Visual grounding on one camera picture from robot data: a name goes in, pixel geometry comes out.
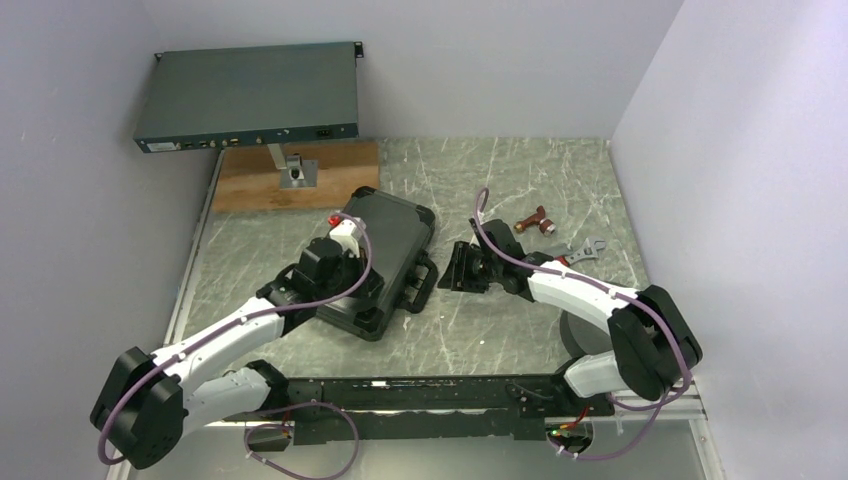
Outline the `black poker chip case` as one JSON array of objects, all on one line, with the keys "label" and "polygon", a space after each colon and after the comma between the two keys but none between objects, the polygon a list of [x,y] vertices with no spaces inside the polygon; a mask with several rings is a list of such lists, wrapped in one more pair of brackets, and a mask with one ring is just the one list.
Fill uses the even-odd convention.
[{"label": "black poker chip case", "polygon": [[436,215],[429,207],[362,186],[351,194],[343,212],[359,218],[371,240],[372,271],[383,279],[377,296],[350,298],[324,305],[317,318],[362,340],[378,341],[396,309],[419,313],[437,281],[438,269],[427,248]]}]

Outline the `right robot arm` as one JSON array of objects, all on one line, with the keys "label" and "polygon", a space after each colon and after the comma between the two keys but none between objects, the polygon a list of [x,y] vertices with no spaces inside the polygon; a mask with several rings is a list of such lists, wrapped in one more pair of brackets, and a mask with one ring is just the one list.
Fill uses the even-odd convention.
[{"label": "right robot arm", "polygon": [[527,253],[501,220],[472,229],[475,242],[454,244],[439,288],[484,293],[497,283],[576,316],[610,340],[607,350],[574,357],[555,374],[550,392],[557,411],[574,415],[590,397],[623,390],[649,401],[668,399],[691,381],[703,350],[666,289],[614,285],[575,271],[562,255]]}]

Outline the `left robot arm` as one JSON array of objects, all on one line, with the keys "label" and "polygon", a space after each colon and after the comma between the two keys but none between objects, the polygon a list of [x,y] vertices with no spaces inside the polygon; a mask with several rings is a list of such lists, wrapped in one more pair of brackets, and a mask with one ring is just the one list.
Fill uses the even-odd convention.
[{"label": "left robot arm", "polygon": [[211,326],[153,352],[124,351],[90,413],[98,460],[145,469],[210,423],[251,412],[272,420],[295,409],[289,379],[268,362],[230,374],[224,367],[292,333],[324,306],[378,296],[383,283],[369,235],[336,228]]}]

